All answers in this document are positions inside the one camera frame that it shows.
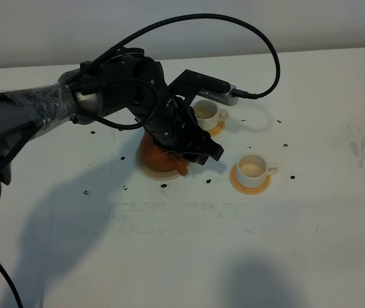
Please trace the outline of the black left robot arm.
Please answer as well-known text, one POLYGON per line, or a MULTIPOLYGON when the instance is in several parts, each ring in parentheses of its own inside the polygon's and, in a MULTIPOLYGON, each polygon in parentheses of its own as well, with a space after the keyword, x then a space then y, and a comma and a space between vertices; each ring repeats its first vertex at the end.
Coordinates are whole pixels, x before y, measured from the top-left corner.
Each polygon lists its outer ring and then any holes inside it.
POLYGON ((142 49, 117 51, 104 64, 83 62, 46 87, 0 93, 0 197, 11 181, 11 163, 26 143, 71 121, 108 124, 107 116, 122 109, 134 124, 114 124, 118 130, 145 129, 153 143, 172 157, 204 164, 218 160, 223 148, 200 128, 192 100, 211 92, 225 95, 230 84, 186 70, 170 84, 159 62, 142 49))

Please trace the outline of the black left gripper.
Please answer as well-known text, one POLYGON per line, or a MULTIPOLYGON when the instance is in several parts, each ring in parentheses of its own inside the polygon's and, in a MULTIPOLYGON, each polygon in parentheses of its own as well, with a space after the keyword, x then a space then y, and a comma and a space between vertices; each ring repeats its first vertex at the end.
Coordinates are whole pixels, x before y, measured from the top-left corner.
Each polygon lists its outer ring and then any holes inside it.
POLYGON ((219 160, 224 149, 208 132, 199 131, 191 108, 193 100, 194 96, 162 99, 156 114, 144 128, 165 152, 203 166, 209 157, 219 160))

